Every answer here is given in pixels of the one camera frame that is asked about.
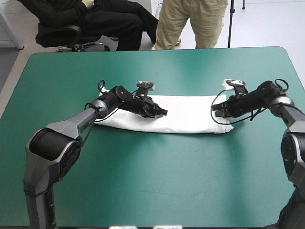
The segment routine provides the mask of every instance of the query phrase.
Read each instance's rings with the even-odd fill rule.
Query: black chair
[[[109,47],[97,42],[101,36],[81,32],[80,27],[68,25],[62,28],[51,28],[41,23],[38,24],[36,42],[42,47],[58,47],[57,52],[84,52],[93,46],[104,46],[104,51],[110,51]]]

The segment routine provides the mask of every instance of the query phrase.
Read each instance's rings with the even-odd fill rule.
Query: khaki pants
[[[224,25],[227,6],[227,0],[163,0],[153,49],[175,49],[189,18],[196,48],[214,48]]]

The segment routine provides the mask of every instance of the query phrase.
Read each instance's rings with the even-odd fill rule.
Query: person
[[[142,32],[156,42],[158,20],[128,0],[19,0],[49,27],[77,25],[92,35],[118,37],[118,51],[139,50]]]
[[[175,49],[188,19],[196,48],[214,48],[223,27],[227,0],[163,0],[153,50]]]

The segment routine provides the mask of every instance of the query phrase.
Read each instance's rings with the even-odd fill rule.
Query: black jacket
[[[81,20],[87,8],[81,0],[19,0],[39,21],[58,28]]]

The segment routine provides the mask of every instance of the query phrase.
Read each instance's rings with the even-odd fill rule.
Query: tripod leg
[[[234,9],[234,0],[231,0],[228,48],[230,48],[230,46],[231,46],[232,20],[233,20],[233,13],[234,12],[235,12],[235,9]]]

